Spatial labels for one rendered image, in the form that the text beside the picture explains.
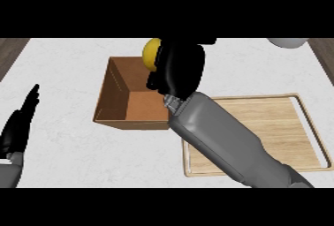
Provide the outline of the brown cardboard box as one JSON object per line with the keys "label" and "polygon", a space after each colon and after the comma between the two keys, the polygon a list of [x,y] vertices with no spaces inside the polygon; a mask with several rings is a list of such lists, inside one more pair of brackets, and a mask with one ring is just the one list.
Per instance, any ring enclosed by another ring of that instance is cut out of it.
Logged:
{"label": "brown cardboard box", "polygon": [[163,95],[146,88],[149,70],[139,56],[112,56],[93,121],[121,130],[167,130]]}

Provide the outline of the white rounded object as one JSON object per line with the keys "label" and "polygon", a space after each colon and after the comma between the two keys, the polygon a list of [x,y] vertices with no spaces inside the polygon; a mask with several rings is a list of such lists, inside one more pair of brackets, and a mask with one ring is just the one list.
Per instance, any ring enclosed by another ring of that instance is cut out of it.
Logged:
{"label": "white rounded object", "polygon": [[307,42],[307,38],[269,38],[268,41],[279,48],[297,49]]}

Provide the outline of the pale wooden tray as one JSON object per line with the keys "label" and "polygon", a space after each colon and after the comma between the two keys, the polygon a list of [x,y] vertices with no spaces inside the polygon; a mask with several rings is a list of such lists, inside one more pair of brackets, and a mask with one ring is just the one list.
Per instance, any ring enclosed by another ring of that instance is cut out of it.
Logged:
{"label": "pale wooden tray", "polygon": [[262,140],[269,155],[299,172],[333,171],[334,161],[297,93],[213,97]]}

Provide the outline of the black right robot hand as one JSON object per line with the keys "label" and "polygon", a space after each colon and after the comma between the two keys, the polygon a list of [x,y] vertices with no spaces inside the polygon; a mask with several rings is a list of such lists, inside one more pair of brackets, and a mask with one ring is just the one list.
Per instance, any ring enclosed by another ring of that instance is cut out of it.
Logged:
{"label": "black right robot hand", "polygon": [[198,88],[205,66],[204,45],[216,38],[160,38],[157,71],[149,73],[146,88],[186,100]]}

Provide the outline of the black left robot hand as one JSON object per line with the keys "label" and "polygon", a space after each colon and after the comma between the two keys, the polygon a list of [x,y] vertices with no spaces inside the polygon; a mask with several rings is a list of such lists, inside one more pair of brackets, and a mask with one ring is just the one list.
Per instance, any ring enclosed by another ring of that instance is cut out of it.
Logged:
{"label": "black left robot hand", "polygon": [[15,152],[24,153],[28,145],[30,124],[38,105],[38,85],[27,95],[21,109],[16,109],[6,121],[0,133],[0,159]]}

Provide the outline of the yellow lemon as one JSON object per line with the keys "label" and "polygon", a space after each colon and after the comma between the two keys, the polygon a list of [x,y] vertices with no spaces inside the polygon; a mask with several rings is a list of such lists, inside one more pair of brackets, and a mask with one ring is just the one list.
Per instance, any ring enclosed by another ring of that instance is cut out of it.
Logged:
{"label": "yellow lemon", "polygon": [[142,61],[145,64],[145,67],[151,72],[157,71],[157,66],[155,66],[155,57],[158,53],[158,48],[161,46],[161,39],[160,38],[152,38],[143,47],[142,50]]}

